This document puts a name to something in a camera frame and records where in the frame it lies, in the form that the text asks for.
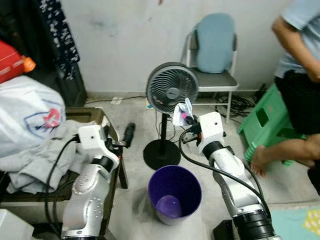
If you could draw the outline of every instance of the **black patterned fabric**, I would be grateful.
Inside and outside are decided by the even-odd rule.
[[[42,14],[56,46],[56,63],[64,74],[64,79],[75,78],[74,63],[80,61],[75,42],[62,10],[60,0],[38,0],[40,13]]]

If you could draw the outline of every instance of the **bare foot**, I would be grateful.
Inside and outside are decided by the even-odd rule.
[[[268,161],[263,157],[263,150],[266,147],[261,145],[257,146],[254,152],[254,155],[251,160],[251,170],[258,176],[266,176],[266,166]]]

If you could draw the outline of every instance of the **person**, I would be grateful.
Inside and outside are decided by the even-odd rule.
[[[286,51],[279,61],[275,84],[292,126],[306,139],[258,146],[251,169],[260,176],[266,175],[266,166],[272,161],[296,160],[314,168],[320,160],[320,0],[293,0],[272,30]]]

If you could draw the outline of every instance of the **person's arm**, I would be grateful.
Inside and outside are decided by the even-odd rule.
[[[300,31],[281,16],[273,23],[272,30],[282,47],[306,68],[313,82],[320,82],[320,61],[306,47]]]

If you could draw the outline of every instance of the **fan grille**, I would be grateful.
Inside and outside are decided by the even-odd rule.
[[[180,63],[159,67],[150,75],[146,91],[156,110],[171,114],[178,103],[185,103],[186,98],[191,102],[196,100],[198,81],[189,68]]]

